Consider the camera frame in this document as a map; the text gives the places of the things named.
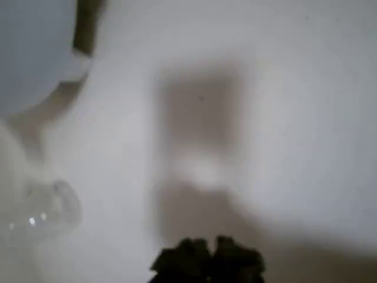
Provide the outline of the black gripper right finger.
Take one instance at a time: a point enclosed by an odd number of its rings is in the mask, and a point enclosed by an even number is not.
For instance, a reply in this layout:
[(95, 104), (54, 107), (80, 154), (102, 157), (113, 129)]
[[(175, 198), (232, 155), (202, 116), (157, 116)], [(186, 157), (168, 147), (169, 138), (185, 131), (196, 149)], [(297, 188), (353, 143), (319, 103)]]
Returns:
[(216, 238), (210, 262), (212, 282), (264, 282), (265, 264), (261, 253), (236, 242), (232, 237)]

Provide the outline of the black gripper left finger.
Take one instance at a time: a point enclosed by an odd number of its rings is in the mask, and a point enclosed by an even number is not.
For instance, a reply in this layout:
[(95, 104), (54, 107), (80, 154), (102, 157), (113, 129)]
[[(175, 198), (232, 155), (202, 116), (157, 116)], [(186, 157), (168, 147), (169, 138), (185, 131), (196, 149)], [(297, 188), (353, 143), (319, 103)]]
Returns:
[(184, 238), (175, 247), (160, 251), (150, 267), (156, 273), (150, 282), (210, 282), (210, 260), (205, 239)]

